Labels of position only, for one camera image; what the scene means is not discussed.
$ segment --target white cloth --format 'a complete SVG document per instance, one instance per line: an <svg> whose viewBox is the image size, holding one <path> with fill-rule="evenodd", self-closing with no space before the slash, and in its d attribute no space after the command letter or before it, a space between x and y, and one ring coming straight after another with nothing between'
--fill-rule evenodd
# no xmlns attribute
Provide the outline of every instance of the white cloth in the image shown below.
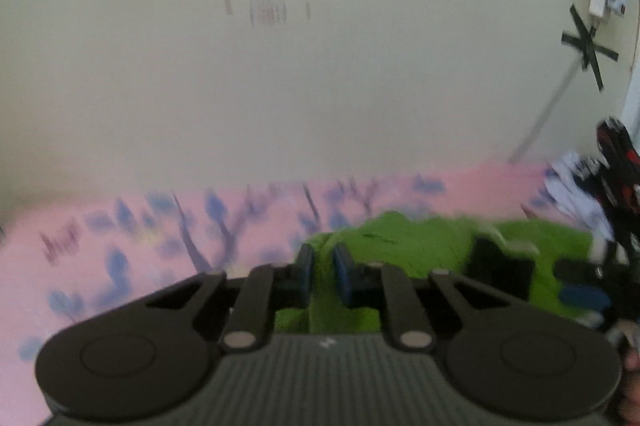
<svg viewBox="0 0 640 426"><path fill-rule="evenodd" d="M573 217L607 240L613 240L613 229L598 201L575 184L574 172L579 162L580 156L575 151L565 153L554 162L551 167L558 176L546 179L546 190L556 201L560 212Z"/></svg>

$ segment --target pink fabric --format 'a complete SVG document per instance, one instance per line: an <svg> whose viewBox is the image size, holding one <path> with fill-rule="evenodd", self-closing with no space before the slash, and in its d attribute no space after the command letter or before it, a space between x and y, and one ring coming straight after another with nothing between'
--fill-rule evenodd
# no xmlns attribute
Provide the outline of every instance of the pink fabric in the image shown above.
<svg viewBox="0 0 640 426"><path fill-rule="evenodd" d="M546 165L178 193L204 262L230 276L294 257L316 231L386 210L411 218L465 213L524 218L548 207ZM126 195L22 215L0 249L0 424L35 426L49 411L33 375L39 346L74 322L196 273L170 194Z"/></svg>

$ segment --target silver screw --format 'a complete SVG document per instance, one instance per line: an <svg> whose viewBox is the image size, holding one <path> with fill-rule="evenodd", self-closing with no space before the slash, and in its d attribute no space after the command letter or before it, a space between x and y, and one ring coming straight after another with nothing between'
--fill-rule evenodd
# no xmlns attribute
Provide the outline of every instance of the silver screw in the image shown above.
<svg viewBox="0 0 640 426"><path fill-rule="evenodd" d="M255 336L246 330L229 332L223 339L229 348L249 348L255 343Z"/></svg>
<svg viewBox="0 0 640 426"><path fill-rule="evenodd" d="M425 348L431 345L433 337L420 330L409 330L400 336L400 342L408 348Z"/></svg>

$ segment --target green fabric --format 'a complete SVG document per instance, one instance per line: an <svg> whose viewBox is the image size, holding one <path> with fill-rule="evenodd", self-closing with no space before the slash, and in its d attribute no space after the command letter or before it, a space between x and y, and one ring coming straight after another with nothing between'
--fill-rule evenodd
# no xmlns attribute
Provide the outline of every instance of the green fabric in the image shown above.
<svg viewBox="0 0 640 426"><path fill-rule="evenodd" d="M499 240L494 242L505 254L535 260L530 303L562 316L576 317L584 313L560 303L560 284L552 269L559 258L586 259L590 234L539 219L492 223L488 227L471 218L435 217L414 222L401 213L388 212L357 229L309 238L308 243L316 252L311 303L308 310L278 312L276 330L316 334L380 330L377 311L349 310L340 303L331 260L331 251L337 244L345 244L357 263L382 260L402 267L409 276L424 277L439 267L461 272L475 237L481 234L498 236ZM523 243L533 244L539 253L523 253L520 247Z"/></svg>

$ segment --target wall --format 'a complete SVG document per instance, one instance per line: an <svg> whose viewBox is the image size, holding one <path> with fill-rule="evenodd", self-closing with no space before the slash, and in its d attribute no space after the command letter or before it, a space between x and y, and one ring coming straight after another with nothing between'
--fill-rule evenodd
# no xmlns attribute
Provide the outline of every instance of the wall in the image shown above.
<svg viewBox="0 0 640 426"><path fill-rule="evenodd" d="M576 54L588 0L0 0L5 205L504 160ZM307 19L306 4L310 6ZM593 149L629 84L638 0L528 160Z"/></svg>

